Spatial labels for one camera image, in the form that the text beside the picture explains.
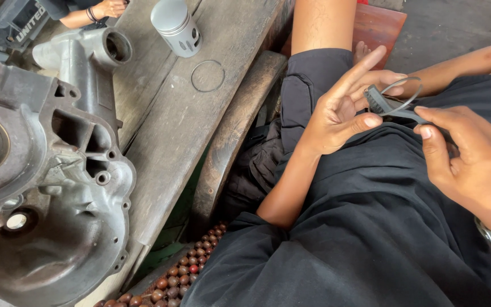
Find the concrete floor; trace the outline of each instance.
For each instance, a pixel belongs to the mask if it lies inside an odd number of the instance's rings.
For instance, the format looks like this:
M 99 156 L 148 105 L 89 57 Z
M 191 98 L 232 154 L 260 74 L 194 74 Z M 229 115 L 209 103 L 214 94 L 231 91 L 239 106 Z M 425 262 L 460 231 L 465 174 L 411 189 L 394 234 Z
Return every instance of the concrete floor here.
M 491 0 L 406 0 L 401 11 L 408 18 L 386 69 L 411 73 L 491 45 Z

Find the black shorts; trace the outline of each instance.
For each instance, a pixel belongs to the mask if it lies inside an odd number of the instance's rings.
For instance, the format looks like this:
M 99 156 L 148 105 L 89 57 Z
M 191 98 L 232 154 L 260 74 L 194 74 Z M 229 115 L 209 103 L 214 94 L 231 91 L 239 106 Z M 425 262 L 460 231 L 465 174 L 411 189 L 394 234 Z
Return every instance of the black shorts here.
M 352 67 L 353 54 L 345 49 L 314 49 L 289 59 L 282 86 L 282 142 L 288 154 L 306 128 L 317 100 Z M 449 108 L 466 105 L 491 123 L 491 75 L 453 80 L 439 95 L 415 105 Z

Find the fingernail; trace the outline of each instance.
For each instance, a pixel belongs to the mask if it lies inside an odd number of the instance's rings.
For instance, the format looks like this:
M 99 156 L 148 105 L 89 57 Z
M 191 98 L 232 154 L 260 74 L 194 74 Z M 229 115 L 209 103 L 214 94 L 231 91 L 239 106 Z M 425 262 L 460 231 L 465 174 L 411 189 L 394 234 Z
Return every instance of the fingernail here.
M 372 117 L 367 117 L 365 119 L 365 123 L 369 127 L 376 127 L 376 126 L 378 126 L 378 121 L 376 119 L 372 118 Z
M 427 127 L 420 127 L 419 134 L 422 136 L 422 139 L 429 139 L 431 137 L 431 129 Z

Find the wooden workbench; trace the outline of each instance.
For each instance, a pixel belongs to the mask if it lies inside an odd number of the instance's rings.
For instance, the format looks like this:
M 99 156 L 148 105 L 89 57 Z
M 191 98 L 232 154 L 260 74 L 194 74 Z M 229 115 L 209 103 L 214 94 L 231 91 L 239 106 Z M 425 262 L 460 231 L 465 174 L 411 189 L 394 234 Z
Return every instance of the wooden workbench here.
M 288 24 L 294 0 L 186 0 L 204 41 L 200 52 L 178 58 L 151 25 L 158 0 L 132 0 L 116 26 L 134 45 L 134 59 L 113 78 L 120 148 L 137 171 L 130 197 L 129 253 L 120 273 L 110 276 L 76 306 L 91 307 L 115 296 L 137 270 L 172 211 L 220 122 L 236 89 L 274 20 L 274 36 Z M 191 85 L 191 72 L 200 62 L 215 60 L 225 78 L 213 93 L 201 94 Z M 219 84 L 222 70 L 202 65 L 195 85 L 209 89 Z

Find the silver piston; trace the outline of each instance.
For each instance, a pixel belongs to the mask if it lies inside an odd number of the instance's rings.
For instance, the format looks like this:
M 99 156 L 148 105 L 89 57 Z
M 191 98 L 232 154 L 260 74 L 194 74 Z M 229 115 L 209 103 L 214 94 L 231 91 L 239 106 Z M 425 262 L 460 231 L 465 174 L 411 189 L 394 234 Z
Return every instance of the silver piston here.
M 171 50 L 192 57 L 202 47 L 202 36 L 182 0 L 161 0 L 151 11 L 151 23 Z

